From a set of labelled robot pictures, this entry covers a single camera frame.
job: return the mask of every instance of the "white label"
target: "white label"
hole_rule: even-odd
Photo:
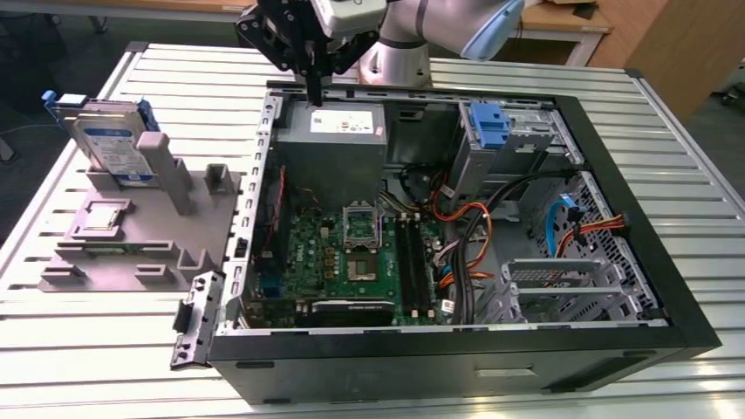
[[[440,187],[440,192],[443,192],[448,198],[452,198],[453,195],[456,194],[456,192],[455,192],[455,191],[451,189],[451,187],[447,186],[447,185],[443,185],[443,186]]]
[[[123,184],[143,184],[152,179],[152,170],[135,148],[136,140],[128,129],[86,128],[88,144],[106,170]]]
[[[583,26],[583,32],[607,32],[608,28],[600,26]]]
[[[456,303],[449,299],[443,300],[443,306],[440,307],[444,313],[453,313],[456,311]]]
[[[311,133],[372,134],[373,113],[369,111],[329,111],[311,114]]]

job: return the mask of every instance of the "blue plastic clip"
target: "blue plastic clip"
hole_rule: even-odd
[[[472,102],[471,122],[479,133],[481,147],[503,148],[511,136],[511,120],[504,116],[500,105]]]

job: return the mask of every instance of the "metal bracket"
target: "metal bracket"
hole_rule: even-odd
[[[179,302],[174,330],[179,332],[171,370],[212,368],[207,362],[209,345],[216,328],[220,296],[225,286],[225,274],[211,271],[198,275],[191,284],[187,300]]]

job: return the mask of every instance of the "wooden furniture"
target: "wooden furniture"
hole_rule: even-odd
[[[255,0],[0,0],[0,10],[88,15],[102,17],[139,17],[150,19],[198,20],[211,22],[233,22],[237,13]],[[595,47],[605,33],[612,31],[608,20],[595,13],[592,20],[572,14],[572,7],[543,3],[529,7],[523,13],[523,31],[515,31],[513,37],[527,39],[520,49],[533,52],[533,56],[551,53],[556,46],[537,40],[564,41],[569,46],[567,52],[547,64],[587,65],[593,56]],[[100,22],[92,20],[96,31],[102,31]]]
[[[615,25],[589,62],[636,68],[684,120],[745,56],[741,0],[600,0]]]
[[[528,7],[523,11],[523,34],[521,38],[540,39],[548,41],[568,41],[575,43],[565,62],[552,62],[552,56],[561,54],[561,48],[552,44],[535,43],[517,48],[524,53],[520,60],[540,64],[564,64],[571,66],[585,66],[595,49],[601,42],[603,35],[611,33],[613,27],[603,14],[596,11],[591,20],[573,15],[575,7],[541,3]]]

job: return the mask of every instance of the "metal sheet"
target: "metal sheet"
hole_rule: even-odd
[[[433,60],[436,85],[573,94],[583,101],[724,347],[645,370],[591,394],[248,406],[215,371],[167,369],[178,293],[43,294],[51,247],[83,201],[84,157],[71,146],[0,250],[0,407],[12,417],[737,417],[745,409],[745,223],[709,163],[620,70]],[[351,80],[351,71],[340,80]],[[190,167],[252,159],[268,79],[291,79],[252,51],[151,45],[127,54],[104,95],[151,101],[172,149]]]

